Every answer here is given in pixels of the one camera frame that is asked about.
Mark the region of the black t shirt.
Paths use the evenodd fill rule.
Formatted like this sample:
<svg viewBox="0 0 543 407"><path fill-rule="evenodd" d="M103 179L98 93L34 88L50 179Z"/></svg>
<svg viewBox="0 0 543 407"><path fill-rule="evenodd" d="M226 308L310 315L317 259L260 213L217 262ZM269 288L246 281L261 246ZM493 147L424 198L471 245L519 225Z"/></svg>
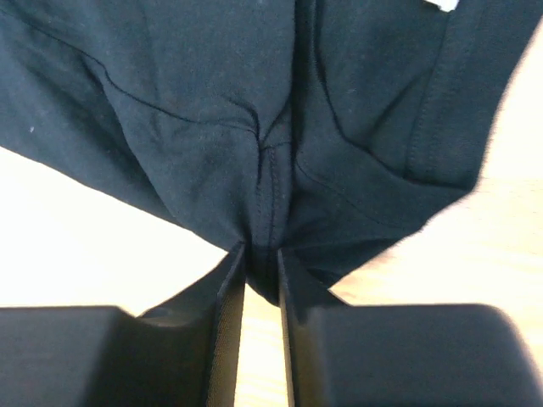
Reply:
<svg viewBox="0 0 543 407"><path fill-rule="evenodd" d="M539 1L4 1L1 144L326 287L474 187Z"/></svg>

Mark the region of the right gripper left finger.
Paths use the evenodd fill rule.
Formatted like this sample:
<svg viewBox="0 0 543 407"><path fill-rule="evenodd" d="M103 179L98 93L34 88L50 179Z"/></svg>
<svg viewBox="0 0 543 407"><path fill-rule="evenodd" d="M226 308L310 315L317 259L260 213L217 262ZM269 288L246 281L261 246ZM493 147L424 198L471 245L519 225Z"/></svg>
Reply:
<svg viewBox="0 0 543 407"><path fill-rule="evenodd" d="M114 306L4 308L4 406L230 406L245 249L136 317Z"/></svg>

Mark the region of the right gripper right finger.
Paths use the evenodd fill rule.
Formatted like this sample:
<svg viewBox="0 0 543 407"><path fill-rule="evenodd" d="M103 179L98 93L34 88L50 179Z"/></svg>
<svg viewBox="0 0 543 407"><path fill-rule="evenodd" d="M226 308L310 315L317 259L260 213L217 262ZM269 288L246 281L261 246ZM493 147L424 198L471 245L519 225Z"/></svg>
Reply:
<svg viewBox="0 0 543 407"><path fill-rule="evenodd" d="M482 304L352 306L277 255L292 406L534 406L513 324Z"/></svg>

